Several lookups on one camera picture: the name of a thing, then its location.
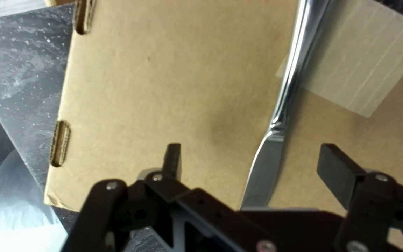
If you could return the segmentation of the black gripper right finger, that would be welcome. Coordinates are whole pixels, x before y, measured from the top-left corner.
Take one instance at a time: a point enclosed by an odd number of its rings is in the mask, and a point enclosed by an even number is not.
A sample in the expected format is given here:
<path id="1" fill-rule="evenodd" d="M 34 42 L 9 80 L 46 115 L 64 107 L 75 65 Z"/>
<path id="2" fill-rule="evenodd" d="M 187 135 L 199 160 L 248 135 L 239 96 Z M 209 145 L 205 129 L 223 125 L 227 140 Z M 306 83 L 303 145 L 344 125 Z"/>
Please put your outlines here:
<path id="1" fill-rule="evenodd" d="M 344 209 L 351 205 L 356 185 L 366 177 L 363 168 L 331 143 L 320 146 L 316 173 Z"/>

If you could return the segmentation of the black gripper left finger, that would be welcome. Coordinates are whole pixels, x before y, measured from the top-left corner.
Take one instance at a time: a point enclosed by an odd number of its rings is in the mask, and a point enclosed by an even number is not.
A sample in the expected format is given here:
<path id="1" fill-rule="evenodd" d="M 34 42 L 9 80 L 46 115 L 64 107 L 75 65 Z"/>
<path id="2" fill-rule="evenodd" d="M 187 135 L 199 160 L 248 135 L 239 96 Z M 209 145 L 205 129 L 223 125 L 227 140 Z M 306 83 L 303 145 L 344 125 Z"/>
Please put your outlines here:
<path id="1" fill-rule="evenodd" d="M 163 156 L 162 173 L 177 180 L 180 177 L 180 145 L 169 143 Z"/>

